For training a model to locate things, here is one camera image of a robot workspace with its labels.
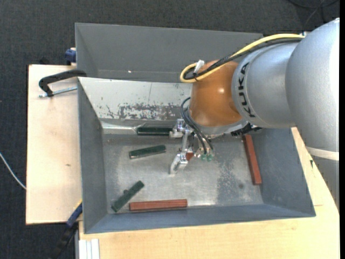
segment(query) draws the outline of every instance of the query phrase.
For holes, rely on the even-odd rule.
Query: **wooden table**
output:
[[[38,98],[38,81],[73,66],[30,65],[26,224],[64,222],[81,198],[77,93]],[[52,84],[57,90],[75,79]],[[295,128],[296,146],[316,217],[84,234],[107,258],[340,258],[339,213]]]

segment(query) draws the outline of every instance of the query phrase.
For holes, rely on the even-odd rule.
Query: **yellow cable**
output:
[[[278,34],[278,35],[272,35],[272,36],[268,36],[268,37],[264,37],[264,38],[261,38],[259,40],[256,40],[254,41],[253,43],[245,46],[244,48],[242,48],[241,50],[237,51],[236,53],[232,54],[231,56],[234,57],[240,53],[243,53],[243,52],[246,52],[264,42],[267,42],[267,41],[271,41],[271,40],[275,40],[275,39],[280,39],[280,38],[304,38],[304,36],[301,36],[301,35],[295,35],[295,34],[292,34],[292,33],[281,33],[281,34]],[[209,76],[210,74],[216,72],[217,70],[219,70],[224,64],[212,69],[211,71],[199,76],[197,78],[197,80],[202,80],[204,78],[206,78],[207,76]],[[184,79],[184,74],[190,70],[191,68],[195,67],[196,66],[196,63],[193,63],[193,64],[190,64],[188,65],[185,69],[183,69],[181,75],[180,75],[180,81],[183,82],[183,83],[194,83],[196,82],[197,80],[196,79],[189,79],[189,80],[186,80]]]

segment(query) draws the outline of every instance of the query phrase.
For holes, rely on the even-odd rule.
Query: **brown bar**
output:
[[[170,210],[187,207],[187,200],[139,201],[129,204],[129,211],[145,212],[156,210]]]
[[[254,185],[262,184],[260,169],[258,165],[257,156],[254,150],[254,144],[252,140],[252,136],[246,134],[243,136],[243,142],[246,149],[246,154],[248,158],[249,170],[252,176],[252,181]]]

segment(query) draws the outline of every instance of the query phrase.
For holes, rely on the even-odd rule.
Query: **gray carpet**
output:
[[[340,15],[339,1],[317,10],[320,0],[294,1],[313,8],[286,0],[0,0],[0,151],[25,182],[26,66],[65,64],[75,22],[270,35],[312,30]],[[2,162],[0,193],[0,258],[47,258],[64,226],[25,225],[25,192]],[[61,258],[73,258],[73,247]]]

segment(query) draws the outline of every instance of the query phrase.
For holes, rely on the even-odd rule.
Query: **dark green bar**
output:
[[[136,132],[138,135],[169,136],[170,131],[170,127],[139,127]]]
[[[150,156],[154,154],[165,153],[167,148],[165,145],[158,145],[154,147],[144,148],[144,149],[136,149],[135,151],[129,152],[129,158],[143,158],[144,156]]]
[[[144,187],[144,183],[140,180],[126,191],[118,200],[112,204],[112,209],[118,212],[133,196]]]

